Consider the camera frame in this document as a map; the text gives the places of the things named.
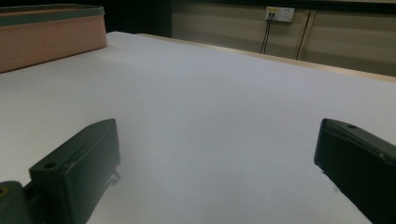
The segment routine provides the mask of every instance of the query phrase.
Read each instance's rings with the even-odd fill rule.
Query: wall
[[[172,37],[260,52],[264,13],[174,0]],[[292,23],[272,23],[266,53],[396,77],[396,15],[296,9]]]
[[[268,54],[296,58],[304,12],[296,10],[292,23],[272,22]],[[260,52],[266,28],[264,16],[265,7],[174,1],[172,37]]]

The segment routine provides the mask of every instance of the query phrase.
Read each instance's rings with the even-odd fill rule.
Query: cable
[[[269,35],[270,26],[271,26],[271,20],[274,16],[275,16],[274,13],[270,13],[268,15],[267,25],[265,28],[265,35],[264,35],[264,39],[262,40],[262,48],[264,47],[264,43],[265,43],[265,47],[266,47],[266,42],[268,41],[268,35]]]
[[[267,19],[267,23],[266,23],[267,25],[266,25],[266,27],[265,27],[264,39],[262,40],[262,48],[264,47],[265,38],[267,38],[267,33],[268,33],[268,20],[270,19],[271,15],[272,15],[272,13],[270,13],[270,15],[268,16],[268,19]]]
[[[300,59],[300,55],[301,55],[301,53],[302,53],[303,42],[304,42],[304,36],[305,36],[305,32],[306,32],[306,27],[308,27],[308,22],[309,22],[310,16],[311,16],[311,10],[309,10],[309,12],[308,12],[308,17],[307,17],[308,20],[306,20],[306,23],[305,23],[305,27],[304,27],[304,31],[303,31],[303,36],[302,36],[302,38],[301,38],[300,47],[298,48],[298,53],[297,53],[297,58],[296,58],[296,60],[299,60],[299,59]]]
[[[267,49],[268,38],[270,37],[271,21],[274,16],[275,16],[275,14],[272,14],[271,19],[267,22],[268,23],[268,33],[267,33],[267,38],[265,39],[265,44],[264,44],[264,54],[265,54],[265,50]]]

